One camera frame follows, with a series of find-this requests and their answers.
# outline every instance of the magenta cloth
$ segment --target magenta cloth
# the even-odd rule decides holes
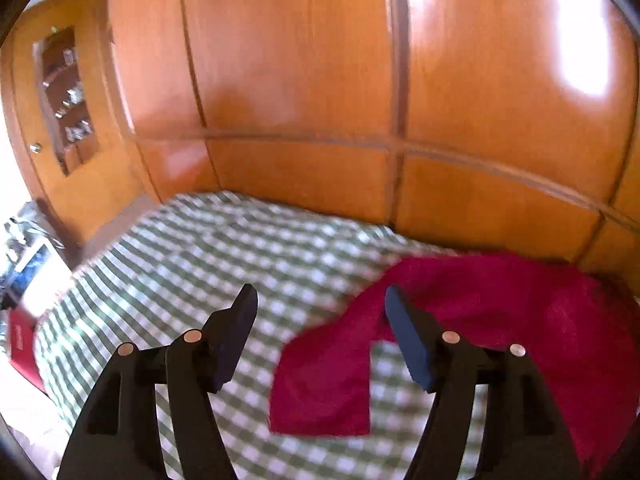
[[[514,254],[408,258],[388,269],[342,316],[284,347],[271,390],[271,431],[369,433],[370,349],[376,341],[395,342],[384,315],[385,291],[393,284],[445,330],[475,345],[524,345],[592,472],[618,448],[640,394],[630,333],[637,305],[569,264]]]

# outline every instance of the bed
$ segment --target bed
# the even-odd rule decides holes
[[[210,396],[239,478],[403,478],[433,396],[412,382],[399,349],[371,355],[371,435],[270,434],[268,395],[284,343],[341,312],[407,254],[450,253],[391,229],[321,216],[231,192],[182,194],[140,220],[87,265],[41,322],[36,358],[70,431],[115,348],[165,345],[226,308],[245,282],[258,290],[254,328],[231,382]],[[473,476],[486,391],[478,387],[460,478]],[[157,387],[169,476],[181,478],[165,387]]]

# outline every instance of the checkered bedsheet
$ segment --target checkered bedsheet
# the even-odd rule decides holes
[[[233,380],[210,396],[239,478],[403,478],[433,396],[413,383],[399,349],[371,355],[372,431],[365,438],[294,438],[268,430],[273,370],[284,343],[340,314],[403,255],[447,251],[386,227],[321,216],[230,192],[180,195],[143,218],[89,265],[41,323],[36,358],[69,431],[115,348],[165,345],[226,308],[249,282],[258,316]],[[168,396],[157,387],[167,473],[182,477]],[[460,478],[473,476],[486,390],[478,387]]]

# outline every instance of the gingham tablecloth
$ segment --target gingham tablecloth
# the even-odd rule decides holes
[[[229,307],[243,283],[258,316],[233,380],[210,396],[239,478],[403,478],[433,396],[412,382],[393,344],[371,355],[365,438],[271,434],[268,399],[284,343],[326,322],[403,255],[445,250],[386,227],[321,216],[230,192],[180,195],[143,218],[89,265],[41,322],[36,358],[70,431],[116,347],[166,345]],[[165,386],[157,411],[167,473],[181,478]],[[473,476],[486,391],[479,387],[460,478]]]

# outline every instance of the floor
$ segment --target floor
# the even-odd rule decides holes
[[[147,195],[143,195],[132,202],[111,222],[103,225],[94,237],[82,248],[81,261],[87,262],[95,258],[101,251],[107,248],[108,245],[128,231],[138,218],[156,207],[157,204]]]

